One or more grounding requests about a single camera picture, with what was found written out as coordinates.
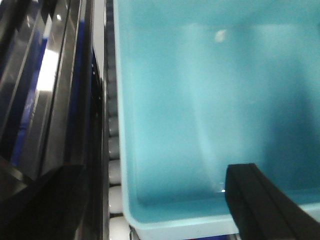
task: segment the shiny black surface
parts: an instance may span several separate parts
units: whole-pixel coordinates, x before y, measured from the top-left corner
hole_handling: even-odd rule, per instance
[[[31,0],[3,0],[0,5],[0,66],[6,60],[12,36],[19,29]]]
[[[41,170],[42,174],[61,166],[65,160],[81,3],[81,0],[71,0],[70,2]]]
[[[81,66],[79,82],[77,86],[77,101],[75,106],[74,131],[70,134],[70,146],[66,151],[66,158],[71,163],[85,164],[88,155],[88,135],[90,127],[90,97],[91,76],[93,60],[93,0],[86,0],[85,21],[83,28],[83,48],[81,53]]]
[[[0,153],[10,159],[36,69],[51,5],[32,1],[18,32],[0,79]]]
[[[70,0],[58,0],[56,3],[51,32],[35,89],[32,115],[18,164],[18,168],[32,179],[36,179],[40,175],[53,95],[56,82],[59,80],[58,72],[69,6]]]

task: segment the metal guide rail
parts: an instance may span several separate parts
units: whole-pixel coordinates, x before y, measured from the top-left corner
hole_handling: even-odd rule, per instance
[[[93,5],[0,1],[0,239],[107,239]]]

